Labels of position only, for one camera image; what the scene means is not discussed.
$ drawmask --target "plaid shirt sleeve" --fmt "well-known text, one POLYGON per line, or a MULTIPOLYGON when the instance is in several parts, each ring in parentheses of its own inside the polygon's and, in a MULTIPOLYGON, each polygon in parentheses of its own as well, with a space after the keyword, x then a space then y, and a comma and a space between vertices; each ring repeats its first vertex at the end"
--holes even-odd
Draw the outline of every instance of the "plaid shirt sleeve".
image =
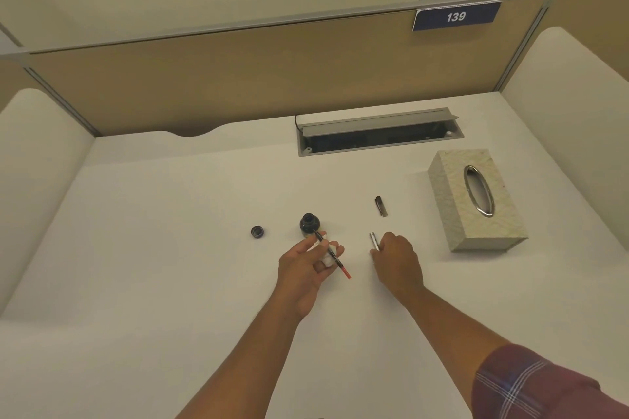
POLYGON ((484 360, 472 387, 474 419, 629 419, 629 407, 593 379, 518 345, 484 360))

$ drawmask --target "hand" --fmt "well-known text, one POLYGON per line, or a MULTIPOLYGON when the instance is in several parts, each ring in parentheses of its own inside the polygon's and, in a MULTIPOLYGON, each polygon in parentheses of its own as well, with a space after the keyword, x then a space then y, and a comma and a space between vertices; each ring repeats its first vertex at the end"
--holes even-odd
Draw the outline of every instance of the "hand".
POLYGON ((373 265, 382 284, 406 305, 424 290, 420 262, 411 242, 401 235, 387 232, 380 241, 380 252, 371 250, 373 265))
MULTIPOLYGON (((308 251, 316 244, 316 240, 314 235, 305 238, 279 259, 277 284, 273 295, 292 308, 299 320, 310 313, 315 305, 319 287, 336 269, 336 264, 326 268, 319 260, 326 254, 327 240, 308 251)), ((329 244, 336 247, 336 256, 340 257, 345 250, 334 240, 329 244)))

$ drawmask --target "tissue box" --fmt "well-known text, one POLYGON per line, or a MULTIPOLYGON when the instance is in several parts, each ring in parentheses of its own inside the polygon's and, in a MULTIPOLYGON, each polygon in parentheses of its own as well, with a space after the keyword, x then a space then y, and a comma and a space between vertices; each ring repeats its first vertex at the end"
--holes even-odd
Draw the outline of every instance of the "tissue box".
POLYGON ((487 149, 438 151, 429 177, 452 252, 508 250, 528 238, 487 149))

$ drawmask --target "number sign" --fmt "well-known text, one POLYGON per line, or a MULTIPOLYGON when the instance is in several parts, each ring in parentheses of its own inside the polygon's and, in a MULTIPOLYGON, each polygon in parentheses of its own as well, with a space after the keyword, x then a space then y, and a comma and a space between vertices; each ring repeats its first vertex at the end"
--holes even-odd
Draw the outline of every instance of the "number sign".
POLYGON ((415 14, 413 32, 418 30, 432 30, 433 28, 490 24, 496 18, 500 4, 501 2, 499 0, 492 0, 490 2, 471 3, 467 5, 419 9, 417 14, 415 14))

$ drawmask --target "desk surface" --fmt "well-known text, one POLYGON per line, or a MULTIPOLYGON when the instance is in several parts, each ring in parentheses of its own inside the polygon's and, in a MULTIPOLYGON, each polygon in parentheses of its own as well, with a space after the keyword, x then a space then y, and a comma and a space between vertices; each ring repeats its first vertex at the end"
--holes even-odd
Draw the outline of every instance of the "desk surface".
MULTIPOLYGON (((12 417, 171 418, 236 343, 310 211, 347 251, 297 331, 268 417, 468 417, 411 317, 378 283, 368 233, 405 235, 427 285, 629 401, 626 251, 498 93, 448 106, 465 138, 298 157, 293 118, 197 138, 97 139, 0 322, 12 417), (452 254, 426 170, 488 148, 530 239, 452 254), (379 216, 380 195, 389 216, 379 216), (254 240, 253 225, 265 236, 254 240)), ((300 121, 341 118, 308 115, 300 121)))

